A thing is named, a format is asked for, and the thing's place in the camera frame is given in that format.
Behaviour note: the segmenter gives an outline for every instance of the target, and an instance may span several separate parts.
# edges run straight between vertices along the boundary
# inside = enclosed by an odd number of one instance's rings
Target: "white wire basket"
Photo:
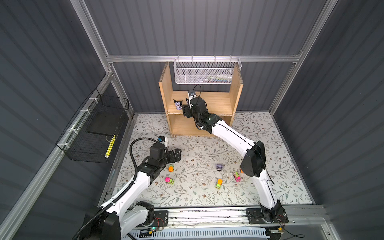
[[[238,61],[224,62],[173,62],[175,71],[175,82],[177,84],[231,84],[233,70],[236,63],[241,69],[240,59]]]

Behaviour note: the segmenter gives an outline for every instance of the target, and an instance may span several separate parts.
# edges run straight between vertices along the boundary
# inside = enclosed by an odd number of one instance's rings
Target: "floral tabletop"
[[[288,154],[288,151],[268,112],[236,113],[232,126],[247,138],[265,145],[266,166],[275,185],[272,188],[282,204],[311,204],[306,189]],[[130,143],[139,137],[168,137],[170,150],[180,148],[182,158],[174,163],[174,172],[165,168],[155,181],[136,199],[155,207],[165,206],[224,206],[257,205],[259,196],[250,177],[240,173],[241,155],[218,137],[171,138],[165,114],[139,114]],[[137,165],[149,155],[151,141],[137,142],[132,151]],[[222,171],[216,170],[222,164]],[[133,164],[129,149],[119,173],[114,194],[133,176]],[[242,178],[236,182],[233,174]],[[174,179],[174,185],[165,178]],[[221,189],[215,188],[218,179]]]

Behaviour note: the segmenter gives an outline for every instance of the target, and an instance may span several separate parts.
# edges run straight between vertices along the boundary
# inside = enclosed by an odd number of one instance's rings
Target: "corrugated wall panel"
[[[0,1],[0,39],[2,222],[105,71],[69,1]],[[20,228],[27,235],[14,239],[48,239],[37,237],[48,229],[51,239],[70,230],[68,239],[109,169],[65,158]]]
[[[128,98],[136,112],[164,112],[159,79],[165,63],[114,63]],[[243,63],[244,88],[237,110],[268,110],[292,63]],[[173,89],[192,90],[192,84],[176,84]],[[228,84],[202,84],[203,91],[228,92]]]
[[[291,55],[325,0],[86,0],[110,55]]]
[[[384,228],[383,12],[382,0],[339,1],[275,114],[345,240]]]

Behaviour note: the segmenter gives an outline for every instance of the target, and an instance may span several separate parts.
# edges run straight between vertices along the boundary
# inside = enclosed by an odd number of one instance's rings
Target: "wooden cabinet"
[[[184,117],[183,111],[176,109],[173,100],[183,100],[183,102],[185,102],[185,98],[188,98],[188,92],[173,91],[168,62],[166,62],[163,72],[161,73],[159,87],[171,135],[212,136],[212,134],[205,130],[197,129],[193,118]],[[239,66],[236,64],[228,93],[201,92],[200,97],[207,103],[207,109],[210,113],[219,115],[228,125],[232,126],[242,89],[243,79]]]

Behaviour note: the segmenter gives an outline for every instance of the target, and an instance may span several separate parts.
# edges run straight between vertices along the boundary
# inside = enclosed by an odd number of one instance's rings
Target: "black mesh basket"
[[[87,110],[81,111],[78,123],[71,129],[69,123],[59,138],[69,131],[67,140],[56,145],[71,160],[108,163],[116,156],[129,120],[128,99],[99,94]]]

